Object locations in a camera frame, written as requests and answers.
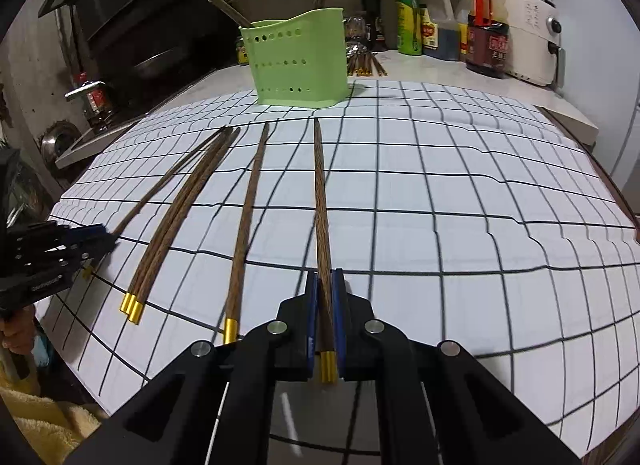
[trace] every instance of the white appliance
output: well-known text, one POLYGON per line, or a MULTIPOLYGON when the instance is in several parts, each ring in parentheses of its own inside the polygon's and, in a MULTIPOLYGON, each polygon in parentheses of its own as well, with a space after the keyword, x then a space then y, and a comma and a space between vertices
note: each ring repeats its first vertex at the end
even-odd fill
POLYGON ((509 51, 505 71, 538 86, 564 82, 562 26, 552 0, 506 0, 509 51))

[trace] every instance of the stove knob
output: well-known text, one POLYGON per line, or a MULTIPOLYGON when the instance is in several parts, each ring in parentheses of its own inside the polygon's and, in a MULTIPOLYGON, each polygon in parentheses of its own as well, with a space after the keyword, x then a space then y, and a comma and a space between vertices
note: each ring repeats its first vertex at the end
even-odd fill
POLYGON ((553 17, 549 17, 546 20, 546 27, 549 29, 549 32, 554 35, 562 32, 562 25, 557 19, 553 17))

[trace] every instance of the black knob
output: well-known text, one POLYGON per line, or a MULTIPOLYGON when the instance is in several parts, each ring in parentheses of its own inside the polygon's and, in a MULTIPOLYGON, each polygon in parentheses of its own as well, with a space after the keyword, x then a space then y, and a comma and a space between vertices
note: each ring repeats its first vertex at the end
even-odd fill
POLYGON ((551 20, 551 30, 553 31, 553 33, 560 33, 562 31, 562 25, 558 20, 551 20))

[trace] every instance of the table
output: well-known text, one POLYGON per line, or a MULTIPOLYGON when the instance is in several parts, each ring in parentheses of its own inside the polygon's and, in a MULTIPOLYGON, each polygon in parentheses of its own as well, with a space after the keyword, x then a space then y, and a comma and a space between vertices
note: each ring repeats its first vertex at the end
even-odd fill
MULTIPOLYGON (((248 251, 241 334, 271 320, 316 265, 312 118, 328 171, 332 263, 409 338, 459 341, 578 455, 638 406, 640 245, 588 156, 534 106, 453 86, 357 79, 326 109, 261 106, 253 90, 144 118, 54 207, 113 229, 180 156, 241 127, 191 208, 139 326, 123 292, 180 177, 88 281, 38 303, 54 346, 112 413, 197 339, 222 340, 244 193, 271 134, 248 251)), ((278 384, 270 463, 379 462, 372 384, 278 384)))

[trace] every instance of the green bottle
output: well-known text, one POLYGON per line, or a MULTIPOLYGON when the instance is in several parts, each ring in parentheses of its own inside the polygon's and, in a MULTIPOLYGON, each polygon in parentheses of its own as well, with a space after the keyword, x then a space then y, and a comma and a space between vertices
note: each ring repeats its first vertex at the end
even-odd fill
POLYGON ((422 31, 418 0, 397 0, 398 51, 405 55, 422 55, 422 31))

